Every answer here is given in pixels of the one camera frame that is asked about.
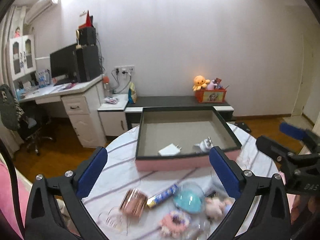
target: pink box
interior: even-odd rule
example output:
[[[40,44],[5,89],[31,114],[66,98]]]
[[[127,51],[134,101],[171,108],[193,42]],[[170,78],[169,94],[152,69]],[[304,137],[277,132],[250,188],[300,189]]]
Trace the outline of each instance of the pink box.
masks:
[[[210,167],[208,153],[196,154],[193,145],[210,136],[231,160],[240,154],[241,143],[213,106],[144,108],[136,149],[138,171],[175,171]],[[181,147],[175,156],[158,151],[173,143]]]

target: rose gold can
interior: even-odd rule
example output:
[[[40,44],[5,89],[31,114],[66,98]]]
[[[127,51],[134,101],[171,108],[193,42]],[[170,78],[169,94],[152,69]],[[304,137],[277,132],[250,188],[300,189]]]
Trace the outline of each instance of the rose gold can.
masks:
[[[127,216],[140,217],[147,204],[147,200],[148,197],[140,192],[140,190],[129,189],[119,210]]]

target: glass bowl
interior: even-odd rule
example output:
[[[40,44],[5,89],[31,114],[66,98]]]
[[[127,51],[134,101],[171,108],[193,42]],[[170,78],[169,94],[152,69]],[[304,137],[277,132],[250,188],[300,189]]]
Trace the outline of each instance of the glass bowl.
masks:
[[[184,212],[198,214],[203,211],[204,192],[194,182],[184,183],[176,190],[173,203]]]

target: computer desk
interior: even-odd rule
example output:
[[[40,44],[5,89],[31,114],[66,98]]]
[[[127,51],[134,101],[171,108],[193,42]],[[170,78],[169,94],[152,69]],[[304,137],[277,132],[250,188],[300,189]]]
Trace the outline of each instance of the computer desk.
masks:
[[[35,101],[45,104],[62,101],[70,122],[83,147],[104,146],[106,137],[100,122],[98,108],[104,102],[102,76],[62,90],[66,85],[47,86],[27,93],[19,103]]]
[[[78,83],[74,87],[66,90],[63,90],[63,88],[66,87],[68,84],[62,84],[58,86],[54,86],[52,84],[44,88],[39,88],[36,91],[27,93],[25,98],[19,100],[19,103],[33,100],[35,100],[36,104],[38,105],[59,102],[61,101],[61,96],[83,93],[95,84],[99,83],[101,80],[102,76],[98,76],[89,82]]]

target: pink hair scrunchie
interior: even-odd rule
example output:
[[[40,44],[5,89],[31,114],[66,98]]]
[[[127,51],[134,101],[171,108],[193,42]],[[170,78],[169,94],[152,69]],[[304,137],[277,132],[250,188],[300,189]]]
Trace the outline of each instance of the pink hair scrunchie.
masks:
[[[182,211],[171,211],[160,221],[161,233],[164,236],[178,238],[187,229],[191,222],[188,214]]]

